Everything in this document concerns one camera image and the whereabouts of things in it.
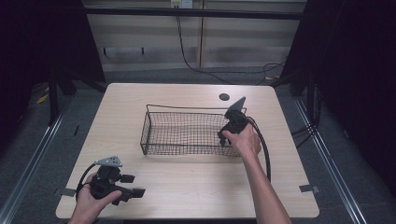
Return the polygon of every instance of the table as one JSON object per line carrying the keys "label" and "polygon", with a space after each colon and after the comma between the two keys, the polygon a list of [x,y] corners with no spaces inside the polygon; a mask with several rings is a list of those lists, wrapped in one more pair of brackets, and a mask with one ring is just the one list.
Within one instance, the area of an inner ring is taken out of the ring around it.
{"label": "table", "polygon": [[[229,101],[219,95],[227,93]],[[95,160],[118,155],[121,173],[135,175],[125,188],[145,188],[141,199],[107,206],[100,217],[134,218],[249,218],[255,217],[244,165],[240,158],[215,155],[143,155],[140,138],[146,105],[229,107],[246,96],[247,115],[253,117],[268,146],[272,184],[291,217],[316,217],[318,205],[307,185],[282,109],[271,87],[180,84],[110,84],[67,188],[75,189]],[[265,167],[264,155],[260,160]],[[56,215],[69,218],[75,198],[63,196]]]}

